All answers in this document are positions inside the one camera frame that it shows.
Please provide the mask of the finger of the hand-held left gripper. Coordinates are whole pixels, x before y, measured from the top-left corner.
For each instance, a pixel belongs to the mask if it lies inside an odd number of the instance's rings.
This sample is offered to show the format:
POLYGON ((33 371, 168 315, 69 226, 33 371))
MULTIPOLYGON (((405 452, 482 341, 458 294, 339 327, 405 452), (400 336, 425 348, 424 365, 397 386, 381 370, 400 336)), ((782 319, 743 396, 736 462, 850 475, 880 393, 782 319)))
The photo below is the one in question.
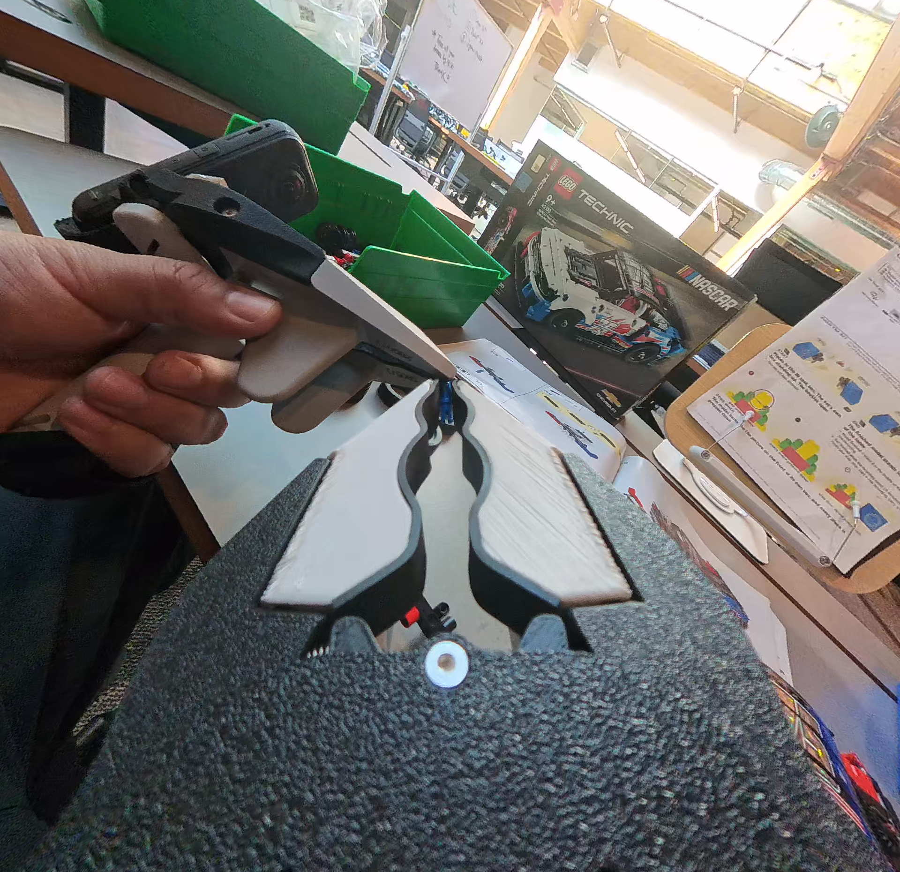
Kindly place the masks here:
POLYGON ((456 379, 456 366, 423 330, 334 260, 325 258, 312 274, 310 286, 359 322, 358 350, 423 377, 456 379))

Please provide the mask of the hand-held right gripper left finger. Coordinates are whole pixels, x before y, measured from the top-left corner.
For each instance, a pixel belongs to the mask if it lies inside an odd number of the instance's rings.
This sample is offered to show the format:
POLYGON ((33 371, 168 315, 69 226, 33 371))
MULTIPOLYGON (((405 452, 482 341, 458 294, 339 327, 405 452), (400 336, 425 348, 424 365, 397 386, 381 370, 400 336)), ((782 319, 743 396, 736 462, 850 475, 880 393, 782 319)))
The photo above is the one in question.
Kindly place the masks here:
POLYGON ((428 445, 423 405, 438 391, 434 381, 418 385, 332 452, 262 592, 263 607, 335 612, 411 557, 421 519, 405 462, 428 445))

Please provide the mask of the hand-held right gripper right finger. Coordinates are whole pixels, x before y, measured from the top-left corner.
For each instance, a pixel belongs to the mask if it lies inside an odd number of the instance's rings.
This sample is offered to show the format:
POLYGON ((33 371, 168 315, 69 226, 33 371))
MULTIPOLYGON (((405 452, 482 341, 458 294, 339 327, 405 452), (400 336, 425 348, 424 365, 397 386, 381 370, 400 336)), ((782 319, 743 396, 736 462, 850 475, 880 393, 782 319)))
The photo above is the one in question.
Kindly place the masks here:
POLYGON ((623 604, 632 585, 562 452, 467 382, 457 383, 469 579, 490 614, 566 614, 623 604))

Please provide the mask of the instruction booklet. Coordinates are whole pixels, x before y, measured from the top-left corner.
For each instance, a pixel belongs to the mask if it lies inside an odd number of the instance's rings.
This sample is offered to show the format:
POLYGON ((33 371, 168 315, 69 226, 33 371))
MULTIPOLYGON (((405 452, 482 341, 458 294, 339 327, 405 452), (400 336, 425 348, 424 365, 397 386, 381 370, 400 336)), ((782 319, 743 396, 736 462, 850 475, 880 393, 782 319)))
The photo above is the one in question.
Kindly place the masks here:
POLYGON ((478 339, 450 345, 449 357, 461 381, 561 453, 586 461, 594 473, 641 507, 723 594, 760 659, 793 684, 787 632, 770 599, 707 545, 694 526, 698 513, 652 463, 627 455, 624 437, 610 424, 491 342, 478 339))

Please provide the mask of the background desk with monitors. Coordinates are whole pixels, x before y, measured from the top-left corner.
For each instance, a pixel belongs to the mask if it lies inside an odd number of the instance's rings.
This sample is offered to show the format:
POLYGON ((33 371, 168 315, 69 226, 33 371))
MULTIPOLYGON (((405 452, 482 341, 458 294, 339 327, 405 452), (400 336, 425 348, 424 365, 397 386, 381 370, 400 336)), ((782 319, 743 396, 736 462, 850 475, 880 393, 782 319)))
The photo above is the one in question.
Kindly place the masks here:
POLYGON ((454 120, 425 94, 402 81, 390 87, 381 115, 376 116, 387 75, 362 69, 370 90, 357 116, 364 128, 428 184, 477 222, 488 221, 505 200, 515 171, 501 164, 501 150, 478 135, 470 142, 454 120))

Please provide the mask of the person's left hand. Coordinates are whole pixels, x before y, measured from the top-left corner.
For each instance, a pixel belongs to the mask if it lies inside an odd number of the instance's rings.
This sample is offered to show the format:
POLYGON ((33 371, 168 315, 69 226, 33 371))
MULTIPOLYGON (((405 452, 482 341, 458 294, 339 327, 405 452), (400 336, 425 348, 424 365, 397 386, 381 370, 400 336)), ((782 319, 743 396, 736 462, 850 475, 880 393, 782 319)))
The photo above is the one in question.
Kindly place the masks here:
POLYGON ((281 315, 194 263, 2 233, 2 433, 86 373, 84 392, 60 407, 62 430, 126 478, 159 473, 176 447, 222 436, 223 409, 246 402, 238 365, 185 350, 157 354, 141 375, 96 363, 150 325, 247 340, 281 315))

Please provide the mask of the clear plastic bags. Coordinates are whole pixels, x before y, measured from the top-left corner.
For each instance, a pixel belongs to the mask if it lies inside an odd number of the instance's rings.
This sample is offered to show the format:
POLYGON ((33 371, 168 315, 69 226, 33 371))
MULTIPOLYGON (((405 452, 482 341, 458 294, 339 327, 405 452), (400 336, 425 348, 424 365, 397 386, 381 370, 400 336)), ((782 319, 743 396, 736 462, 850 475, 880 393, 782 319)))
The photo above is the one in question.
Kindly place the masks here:
POLYGON ((374 68, 386 47, 387 0, 256 0, 351 72, 374 68))

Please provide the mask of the black toy set box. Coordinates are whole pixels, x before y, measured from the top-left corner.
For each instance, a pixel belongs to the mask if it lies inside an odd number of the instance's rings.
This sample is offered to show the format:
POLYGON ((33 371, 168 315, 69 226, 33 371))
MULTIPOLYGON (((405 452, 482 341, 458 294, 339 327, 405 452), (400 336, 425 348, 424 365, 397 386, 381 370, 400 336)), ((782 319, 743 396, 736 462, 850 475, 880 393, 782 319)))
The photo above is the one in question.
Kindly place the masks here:
POLYGON ((539 139, 479 246, 518 339, 607 421, 653 393, 757 298, 539 139))

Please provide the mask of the whiteboard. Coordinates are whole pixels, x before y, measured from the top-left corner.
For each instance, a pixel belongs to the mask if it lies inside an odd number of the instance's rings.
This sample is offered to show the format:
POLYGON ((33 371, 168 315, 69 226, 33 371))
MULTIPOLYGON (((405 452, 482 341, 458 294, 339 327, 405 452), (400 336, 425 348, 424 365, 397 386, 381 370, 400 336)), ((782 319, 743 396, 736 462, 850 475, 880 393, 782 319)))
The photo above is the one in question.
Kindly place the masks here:
POLYGON ((475 131, 512 52, 478 0, 422 0, 404 43, 399 75, 475 131))

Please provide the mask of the printed brick instruction sheet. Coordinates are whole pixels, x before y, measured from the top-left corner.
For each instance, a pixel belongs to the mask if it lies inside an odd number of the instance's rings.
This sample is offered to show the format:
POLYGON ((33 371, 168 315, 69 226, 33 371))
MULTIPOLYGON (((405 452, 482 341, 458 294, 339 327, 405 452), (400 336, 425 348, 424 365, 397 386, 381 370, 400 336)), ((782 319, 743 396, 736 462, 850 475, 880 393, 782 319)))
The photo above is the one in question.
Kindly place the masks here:
POLYGON ((899 528, 898 249, 688 413, 849 578, 899 528))

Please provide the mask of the black monitor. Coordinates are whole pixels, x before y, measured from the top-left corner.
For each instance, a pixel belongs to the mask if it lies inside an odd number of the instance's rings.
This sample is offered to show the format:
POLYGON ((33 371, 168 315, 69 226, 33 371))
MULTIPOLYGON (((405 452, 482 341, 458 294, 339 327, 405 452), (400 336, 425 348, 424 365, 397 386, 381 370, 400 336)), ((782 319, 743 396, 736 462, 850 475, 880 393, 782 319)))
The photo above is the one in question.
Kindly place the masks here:
POLYGON ((733 279, 752 291, 763 309, 791 326, 842 288, 840 282, 770 239, 748 254, 733 279))

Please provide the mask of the toy brick race car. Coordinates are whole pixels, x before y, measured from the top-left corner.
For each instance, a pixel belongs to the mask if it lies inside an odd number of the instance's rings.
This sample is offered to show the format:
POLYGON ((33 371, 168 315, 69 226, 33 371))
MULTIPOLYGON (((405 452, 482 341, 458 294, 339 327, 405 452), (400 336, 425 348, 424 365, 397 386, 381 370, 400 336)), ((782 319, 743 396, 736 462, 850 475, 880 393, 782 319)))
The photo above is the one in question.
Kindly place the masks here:
POLYGON ((831 729, 773 669, 767 675, 795 739, 827 794, 855 822, 885 870, 899 869, 899 820, 876 779, 853 752, 840 752, 831 729))

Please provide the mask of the wall fan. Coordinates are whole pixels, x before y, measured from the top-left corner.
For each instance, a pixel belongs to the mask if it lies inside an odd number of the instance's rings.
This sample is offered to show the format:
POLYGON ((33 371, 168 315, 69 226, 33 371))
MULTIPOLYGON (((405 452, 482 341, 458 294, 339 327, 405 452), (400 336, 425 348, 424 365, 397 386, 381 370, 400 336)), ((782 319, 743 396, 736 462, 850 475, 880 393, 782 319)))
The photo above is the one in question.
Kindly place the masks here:
POLYGON ((827 104, 813 113, 804 130, 804 143, 810 149, 826 148, 842 118, 842 111, 835 104, 827 104))

